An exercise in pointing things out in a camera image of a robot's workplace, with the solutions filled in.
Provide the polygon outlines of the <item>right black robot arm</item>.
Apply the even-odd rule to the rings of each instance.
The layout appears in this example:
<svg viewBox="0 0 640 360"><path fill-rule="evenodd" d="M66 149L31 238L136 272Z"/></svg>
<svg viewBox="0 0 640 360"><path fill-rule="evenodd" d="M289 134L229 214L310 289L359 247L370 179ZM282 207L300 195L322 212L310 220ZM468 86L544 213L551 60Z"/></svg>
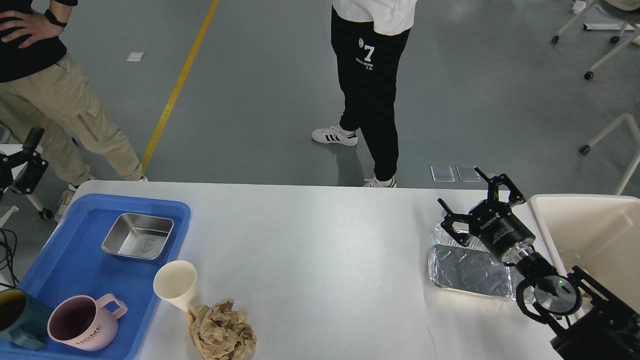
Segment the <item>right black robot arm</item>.
<svg viewBox="0 0 640 360"><path fill-rule="evenodd" d="M487 198L468 213L444 209L441 228L466 248L478 239L506 267L523 276L516 303L533 321L555 333L553 349L565 360L637 360L639 314L580 266L560 275L535 250L535 235L514 214L525 196L505 174L474 171L487 183Z"/></svg>

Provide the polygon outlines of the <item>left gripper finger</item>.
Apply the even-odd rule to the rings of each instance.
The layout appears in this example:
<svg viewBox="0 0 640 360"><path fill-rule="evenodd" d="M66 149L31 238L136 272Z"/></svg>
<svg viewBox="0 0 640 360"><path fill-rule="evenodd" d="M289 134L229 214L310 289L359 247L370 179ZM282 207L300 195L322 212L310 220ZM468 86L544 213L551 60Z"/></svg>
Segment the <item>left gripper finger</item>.
<svg viewBox="0 0 640 360"><path fill-rule="evenodd" d="M31 128L20 152L2 154L0 160L0 190L3 194L13 188L18 193L30 195L41 181L49 163L37 151L45 130Z"/></svg>

